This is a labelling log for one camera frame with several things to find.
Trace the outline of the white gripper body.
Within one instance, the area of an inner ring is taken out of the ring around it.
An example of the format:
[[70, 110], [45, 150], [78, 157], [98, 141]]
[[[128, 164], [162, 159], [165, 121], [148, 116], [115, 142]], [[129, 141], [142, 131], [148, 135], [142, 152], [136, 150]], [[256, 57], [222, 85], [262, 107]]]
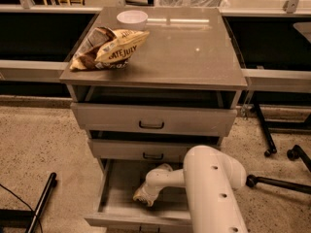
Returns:
[[143, 183], [141, 186], [142, 198], [146, 202], [154, 202], [158, 195], [159, 190], [155, 186], [150, 186], [147, 183]]

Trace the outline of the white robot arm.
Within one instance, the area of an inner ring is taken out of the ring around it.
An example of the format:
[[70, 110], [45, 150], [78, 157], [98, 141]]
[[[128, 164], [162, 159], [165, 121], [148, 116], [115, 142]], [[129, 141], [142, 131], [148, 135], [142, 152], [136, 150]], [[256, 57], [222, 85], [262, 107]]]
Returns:
[[235, 158], [207, 146], [191, 148], [183, 167], [166, 163], [146, 175], [133, 199], [151, 207], [166, 187], [186, 190], [193, 233], [247, 233], [234, 191], [245, 185], [246, 171]]

